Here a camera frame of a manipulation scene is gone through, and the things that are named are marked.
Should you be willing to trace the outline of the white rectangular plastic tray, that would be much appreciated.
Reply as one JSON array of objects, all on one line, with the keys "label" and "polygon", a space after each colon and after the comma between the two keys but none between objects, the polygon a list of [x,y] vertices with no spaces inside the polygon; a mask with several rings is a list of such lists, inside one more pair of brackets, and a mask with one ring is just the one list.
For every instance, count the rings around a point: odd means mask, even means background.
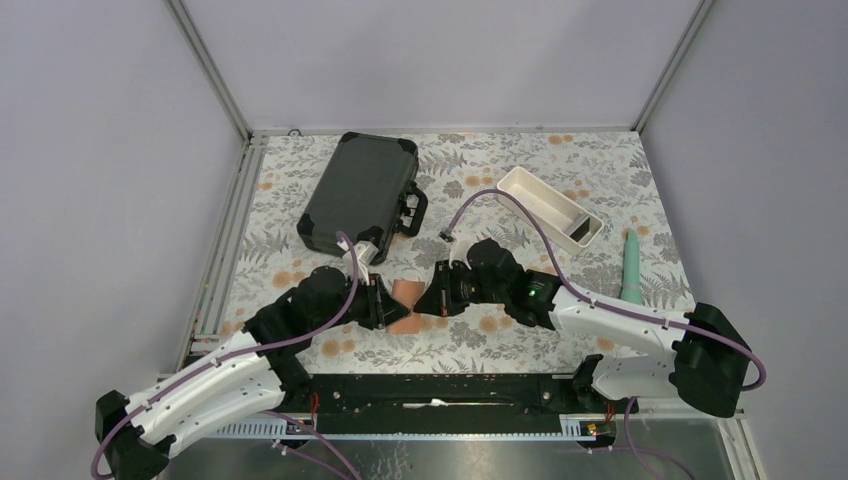
[{"label": "white rectangular plastic tray", "polygon": [[[496,189],[518,200],[542,227],[550,242],[577,255],[590,246],[605,227],[604,221],[565,194],[522,167],[514,167],[496,184]],[[589,233],[575,242],[568,237],[570,227],[591,220]]]}]

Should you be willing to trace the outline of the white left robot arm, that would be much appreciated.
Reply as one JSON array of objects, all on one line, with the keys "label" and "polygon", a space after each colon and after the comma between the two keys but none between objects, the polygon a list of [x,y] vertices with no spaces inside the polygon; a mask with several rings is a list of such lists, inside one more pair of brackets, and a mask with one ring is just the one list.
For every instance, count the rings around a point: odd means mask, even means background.
[{"label": "white left robot arm", "polygon": [[314,410],[320,396],[298,353],[334,326],[382,329],[409,313],[377,274],[315,269],[171,377],[129,396],[116,390],[101,396],[93,477],[152,479],[186,447],[229,423],[280,406]]}]

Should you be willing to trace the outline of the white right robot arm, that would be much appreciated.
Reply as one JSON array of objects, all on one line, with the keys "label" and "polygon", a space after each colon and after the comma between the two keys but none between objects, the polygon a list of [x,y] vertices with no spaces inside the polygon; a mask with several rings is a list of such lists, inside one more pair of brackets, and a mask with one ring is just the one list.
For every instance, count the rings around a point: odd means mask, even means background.
[{"label": "white right robot arm", "polygon": [[573,396],[597,412],[610,401],[678,398],[719,418],[736,413],[753,354],[717,307],[656,310],[527,270],[492,239],[457,246],[437,262],[418,313],[454,317],[472,304],[497,304],[516,322],[603,337],[637,356],[587,356],[573,377]]}]

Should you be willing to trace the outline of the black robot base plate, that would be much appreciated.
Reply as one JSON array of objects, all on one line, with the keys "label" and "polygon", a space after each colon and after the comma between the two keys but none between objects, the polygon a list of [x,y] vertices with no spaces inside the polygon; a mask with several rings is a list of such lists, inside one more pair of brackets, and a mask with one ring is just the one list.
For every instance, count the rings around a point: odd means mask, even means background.
[{"label": "black robot base plate", "polygon": [[388,420],[433,412],[497,417],[567,415],[608,423],[638,405],[609,400],[590,388],[586,368],[575,374],[316,374],[293,358],[282,368],[250,373],[221,392],[208,390],[185,426],[224,427],[269,410],[295,419],[329,415]]}]

